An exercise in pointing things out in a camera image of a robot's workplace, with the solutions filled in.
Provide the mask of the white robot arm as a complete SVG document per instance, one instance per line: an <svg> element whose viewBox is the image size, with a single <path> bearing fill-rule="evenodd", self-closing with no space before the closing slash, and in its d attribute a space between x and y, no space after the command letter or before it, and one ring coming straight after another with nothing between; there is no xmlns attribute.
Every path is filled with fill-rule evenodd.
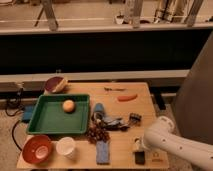
<svg viewBox="0 0 213 171"><path fill-rule="evenodd" d="M158 117L135 139L134 152L161 149L199 166L205 171L213 171L213 145L197 142L173 134L174 122L166 117Z"/></svg>

